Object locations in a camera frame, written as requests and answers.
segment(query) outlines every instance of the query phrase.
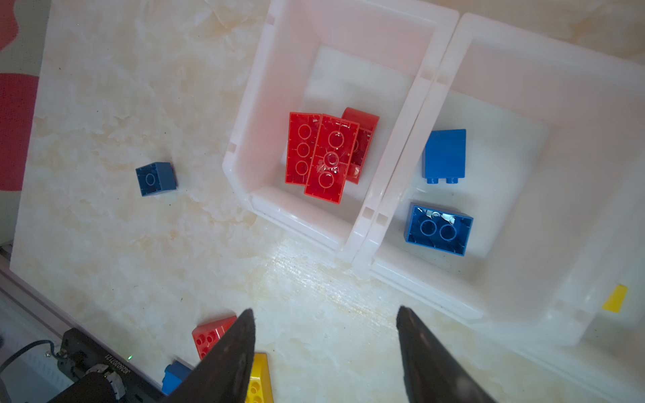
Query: yellow building block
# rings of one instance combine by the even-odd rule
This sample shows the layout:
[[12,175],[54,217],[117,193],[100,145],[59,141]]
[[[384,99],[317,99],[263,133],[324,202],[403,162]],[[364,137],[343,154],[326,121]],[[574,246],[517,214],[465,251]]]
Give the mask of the yellow building block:
[[618,284],[613,290],[613,293],[607,299],[607,302],[602,306],[602,308],[609,312],[620,312],[622,308],[622,301],[625,300],[625,295],[627,295],[627,287],[622,284]]
[[273,403],[269,360],[264,353],[255,353],[248,392],[246,392],[246,403]]

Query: red block in bin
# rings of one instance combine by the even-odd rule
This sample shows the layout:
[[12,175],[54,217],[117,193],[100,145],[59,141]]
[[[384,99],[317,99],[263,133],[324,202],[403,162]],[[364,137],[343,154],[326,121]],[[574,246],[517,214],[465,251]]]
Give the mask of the red block in bin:
[[307,182],[321,117],[319,113],[292,112],[289,114],[285,183],[304,186]]
[[365,163],[365,157],[367,156],[367,151],[370,148],[370,143],[374,136],[374,130],[376,130],[376,125],[379,123],[379,117],[372,115],[371,113],[347,108],[345,109],[345,112],[343,112],[342,118],[361,125],[356,139],[354,153],[352,154],[352,161],[350,162],[350,167],[347,172],[347,180],[353,183],[358,183],[363,164]]
[[219,342],[219,339],[233,326],[236,320],[236,316],[231,316],[230,318],[218,320],[217,322],[198,326],[193,330],[193,340],[195,341],[195,347],[197,347],[200,360],[206,356],[215,343]]
[[304,194],[339,204],[359,124],[323,115]]

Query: white plastic bin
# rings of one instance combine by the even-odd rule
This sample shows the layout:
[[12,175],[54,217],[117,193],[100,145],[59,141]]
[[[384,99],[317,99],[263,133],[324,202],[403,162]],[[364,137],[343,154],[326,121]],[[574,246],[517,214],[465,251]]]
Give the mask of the white plastic bin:
[[[223,168],[254,213],[351,260],[459,18],[416,0],[273,0]],[[359,184],[340,204],[284,183],[290,112],[378,115]]]
[[[433,128],[467,129],[458,184],[421,177]],[[355,265],[610,400],[645,401],[644,130],[642,66],[466,14]],[[411,202],[473,217],[466,255],[406,243]],[[599,313],[618,283],[623,310]]]

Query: toy building block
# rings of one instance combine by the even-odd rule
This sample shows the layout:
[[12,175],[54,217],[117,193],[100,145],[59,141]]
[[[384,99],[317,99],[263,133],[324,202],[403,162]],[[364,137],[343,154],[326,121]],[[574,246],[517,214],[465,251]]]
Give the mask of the toy building block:
[[423,157],[423,177],[428,183],[457,183],[466,176],[466,130],[434,130]]
[[197,347],[200,360],[219,342],[219,339],[233,326],[236,320],[236,316],[231,316],[230,318],[218,320],[217,322],[198,326],[193,330],[193,340],[195,341],[195,347]]
[[406,242],[456,255],[466,253],[473,218],[450,211],[410,204]]
[[142,196],[156,195],[177,189],[175,173],[170,162],[153,162],[137,168],[137,179]]
[[318,113],[292,112],[289,114],[285,183],[304,186],[307,182],[321,117],[322,115]]
[[359,124],[323,115],[304,194],[339,204]]
[[264,353],[255,353],[245,403],[273,403],[269,361]]
[[352,183],[358,183],[367,157],[367,151],[370,149],[370,143],[374,136],[374,130],[376,130],[376,125],[379,123],[379,117],[353,108],[347,108],[343,112],[342,118],[360,125],[356,143],[354,143],[352,161],[347,171],[347,180]]
[[625,296],[627,295],[627,287],[622,284],[618,284],[614,288],[613,292],[604,303],[602,308],[609,312],[619,313],[622,308],[622,303],[625,301]]
[[190,374],[191,369],[179,361],[175,361],[169,366],[166,367],[164,371],[166,375],[161,381],[161,392],[164,395],[171,394],[177,386],[186,379],[188,374]]

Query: upside-down blue block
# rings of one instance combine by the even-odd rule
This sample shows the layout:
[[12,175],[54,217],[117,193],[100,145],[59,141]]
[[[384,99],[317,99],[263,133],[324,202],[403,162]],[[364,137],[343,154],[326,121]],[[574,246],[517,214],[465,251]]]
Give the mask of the upside-down blue block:
[[166,375],[161,381],[161,392],[169,395],[190,374],[190,368],[179,361],[175,361],[166,367],[165,372]]
[[170,162],[153,162],[150,165],[137,168],[137,179],[142,196],[177,189],[175,173]]
[[412,203],[406,242],[463,256],[472,225],[473,218],[467,215]]
[[423,156],[423,177],[428,183],[457,183],[466,176],[466,129],[434,130]]

